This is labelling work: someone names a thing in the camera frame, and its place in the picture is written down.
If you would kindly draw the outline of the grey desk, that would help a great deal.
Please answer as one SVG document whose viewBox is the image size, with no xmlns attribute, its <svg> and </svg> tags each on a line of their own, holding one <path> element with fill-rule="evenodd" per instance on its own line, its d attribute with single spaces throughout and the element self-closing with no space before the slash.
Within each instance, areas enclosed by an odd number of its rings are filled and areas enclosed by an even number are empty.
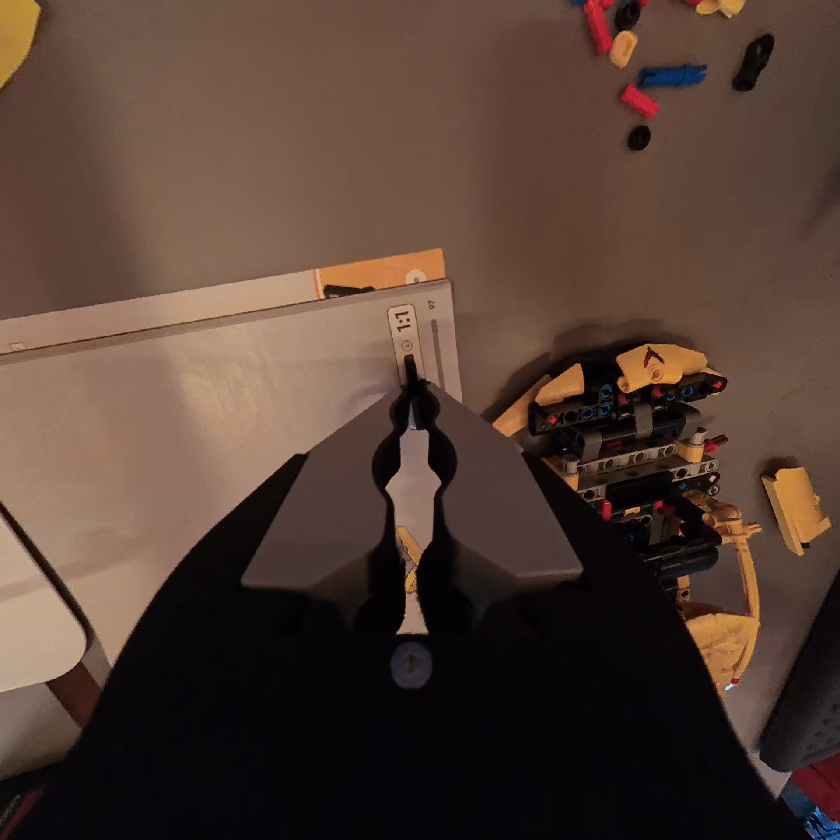
<svg viewBox="0 0 840 840">
<path fill-rule="evenodd" d="M 636 31 L 625 74 L 569 2 L 44 2 L 2 90 L 2 319 L 441 248 L 486 417 L 575 351 L 705 353 L 721 495 L 763 526 L 753 744 L 838 566 L 838 2 Z M 629 153 L 618 94 L 670 64 L 707 78 Z M 793 466 L 832 522 L 802 557 L 761 480 Z"/>
</svg>

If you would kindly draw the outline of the yellow toy car model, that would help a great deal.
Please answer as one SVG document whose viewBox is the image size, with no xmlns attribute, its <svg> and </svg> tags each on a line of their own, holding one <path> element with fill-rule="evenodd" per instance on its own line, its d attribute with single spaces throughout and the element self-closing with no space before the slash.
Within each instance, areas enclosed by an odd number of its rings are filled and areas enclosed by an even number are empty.
<svg viewBox="0 0 840 840">
<path fill-rule="evenodd" d="M 725 694 L 751 664 L 760 588 L 749 541 L 761 531 L 718 498 L 718 450 L 697 405 L 728 387 L 704 353 L 674 343 L 618 344 L 555 364 L 493 421 L 538 438 L 542 462 L 649 566 L 675 603 L 711 681 Z M 733 548 L 745 610 L 693 602 L 691 577 Z"/>
</svg>

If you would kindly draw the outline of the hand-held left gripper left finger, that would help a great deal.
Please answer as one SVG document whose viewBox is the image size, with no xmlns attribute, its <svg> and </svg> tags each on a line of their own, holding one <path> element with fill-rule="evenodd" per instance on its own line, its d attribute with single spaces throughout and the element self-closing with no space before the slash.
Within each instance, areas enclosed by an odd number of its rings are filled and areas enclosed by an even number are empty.
<svg viewBox="0 0 840 840">
<path fill-rule="evenodd" d="M 404 564 L 386 488 L 401 468 L 406 429 L 399 387 L 311 449 L 241 584 L 330 602 L 359 632 L 396 633 Z"/>
</svg>

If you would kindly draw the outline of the yellow panel subassembly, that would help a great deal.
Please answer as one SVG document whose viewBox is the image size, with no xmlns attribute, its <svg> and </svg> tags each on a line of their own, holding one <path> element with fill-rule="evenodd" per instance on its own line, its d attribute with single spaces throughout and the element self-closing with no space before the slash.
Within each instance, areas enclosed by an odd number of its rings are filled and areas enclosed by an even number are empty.
<svg viewBox="0 0 840 840">
<path fill-rule="evenodd" d="M 783 467 L 761 475 L 784 544 L 802 557 L 813 541 L 832 527 L 804 467 Z"/>
</svg>

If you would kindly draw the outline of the black perforated pad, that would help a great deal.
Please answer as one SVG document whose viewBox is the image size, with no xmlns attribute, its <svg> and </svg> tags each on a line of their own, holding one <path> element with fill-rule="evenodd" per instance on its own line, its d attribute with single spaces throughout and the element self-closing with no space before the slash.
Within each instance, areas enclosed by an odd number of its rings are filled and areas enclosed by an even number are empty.
<svg viewBox="0 0 840 840">
<path fill-rule="evenodd" d="M 839 579 L 836 577 L 760 739 L 773 770 L 794 772 L 839 750 Z"/>
</svg>

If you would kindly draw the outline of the open lego instruction booklet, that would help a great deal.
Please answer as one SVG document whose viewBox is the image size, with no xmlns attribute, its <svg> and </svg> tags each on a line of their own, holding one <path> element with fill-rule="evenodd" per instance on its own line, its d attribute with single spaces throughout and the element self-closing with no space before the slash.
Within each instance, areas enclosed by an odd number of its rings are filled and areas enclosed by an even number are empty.
<svg viewBox="0 0 840 840">
<path fill-rule="evenodd" d="M 45 350 L 446 278 L 440 248 L 1 321 L 1 354 Z"/>
</svg>

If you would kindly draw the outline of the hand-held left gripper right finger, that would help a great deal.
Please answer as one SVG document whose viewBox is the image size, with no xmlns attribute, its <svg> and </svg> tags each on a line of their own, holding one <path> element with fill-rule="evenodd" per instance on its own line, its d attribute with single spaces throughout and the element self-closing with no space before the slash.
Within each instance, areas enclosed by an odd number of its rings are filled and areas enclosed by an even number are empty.
<svg viewBox="0 0 840 840">
<path fill-rule="evenodd" d="M 576 581 L 581 562 L 519 447 L 437 385 L 417 385 L 439 479 L 417 571 L 427 632 L 468 634 L 495 603 Z"/>
</svg>

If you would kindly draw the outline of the pile of red blue pins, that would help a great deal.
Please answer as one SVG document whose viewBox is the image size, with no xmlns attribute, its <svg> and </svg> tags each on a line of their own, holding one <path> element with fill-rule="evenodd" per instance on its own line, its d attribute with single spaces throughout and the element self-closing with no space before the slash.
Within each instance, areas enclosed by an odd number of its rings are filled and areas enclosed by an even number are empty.
<svg viewBox="0 0 840 840">
<path fill-rule="evenodd" d="M 650 2 L 570 1 L 569 5 L 580 11 L 595 54 L 605 56 L 615 69 L 626 70 L 639 43 L 636 28 Z M 774 48 L 775 36 L 771 32 L 748 42 L 731 79 L 731 89 L 738 93 L 755 89 L 770 63 Z M 638 118 L 638 123 L 626 136 L 627 151 L 637 154 L 651 143 L 650 123 L 660 111 L 660 102 L 651 91 L 694 88 L 706 80 L 707 73 L 707 64 L 642 66 L 638 69 L 635 78 L 623 87 L 617 98 Z"/>
</svg>

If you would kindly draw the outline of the yellow sticky note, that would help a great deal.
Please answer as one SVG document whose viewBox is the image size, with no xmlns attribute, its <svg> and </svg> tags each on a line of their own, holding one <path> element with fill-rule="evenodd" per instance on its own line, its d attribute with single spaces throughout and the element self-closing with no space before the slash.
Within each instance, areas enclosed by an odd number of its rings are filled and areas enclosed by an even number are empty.
<svg viewBox="0 0 840 840">
<path fill-rule="evenodd" d="M 1 1 L 1 88 L 28 57 L 40 12 L 36 1 Z"/>
</svg>

